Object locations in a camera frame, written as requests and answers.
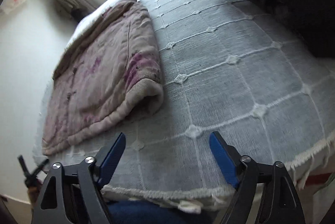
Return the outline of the pink floral padded coat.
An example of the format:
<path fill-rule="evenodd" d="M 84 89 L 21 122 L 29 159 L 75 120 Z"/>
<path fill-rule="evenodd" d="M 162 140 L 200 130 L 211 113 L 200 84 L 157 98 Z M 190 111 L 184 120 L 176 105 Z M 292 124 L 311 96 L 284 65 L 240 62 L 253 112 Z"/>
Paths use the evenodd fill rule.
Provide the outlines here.
<path fill-rule="evenodd" d="M 164 100 L 160 55 L 148 9 L 119 0 L 83 19 L 53 73 L 41 150 L 51 156 Z"/>

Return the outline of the dark blue trouser legs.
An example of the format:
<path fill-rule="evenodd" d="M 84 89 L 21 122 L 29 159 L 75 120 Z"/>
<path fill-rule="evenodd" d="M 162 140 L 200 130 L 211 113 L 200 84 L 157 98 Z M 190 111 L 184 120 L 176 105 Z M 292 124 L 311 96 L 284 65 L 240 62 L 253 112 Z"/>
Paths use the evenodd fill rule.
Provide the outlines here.
<path fill-rule="evenodd" d="M 148 201 L 109 202 L 107 208 L 112 223 L 212 223 L 208 213 L 185 213 L 178 209 L 160 207 Z"/>

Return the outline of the grey checked bedspread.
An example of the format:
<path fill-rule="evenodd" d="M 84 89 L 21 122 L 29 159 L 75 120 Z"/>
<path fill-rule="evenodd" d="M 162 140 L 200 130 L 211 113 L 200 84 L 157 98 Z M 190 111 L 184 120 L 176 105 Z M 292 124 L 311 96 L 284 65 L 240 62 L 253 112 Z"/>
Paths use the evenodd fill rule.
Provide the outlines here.
<path fill-rule="evenodd" d="M 118 0 L 84 18 L 78 38 Z M 127 146 L 105 198 L 216 210 L 233 188 L 209 148 L 217 131 L 241 154 L 284 162 L 303 188 L 334 171 L 334 61 L 319 60 L 271 16 L 247 0 L 139 0 L 158 42 L 164 102 L 106 133 L 52 156 L 75 164 L 115 134 Z"/>

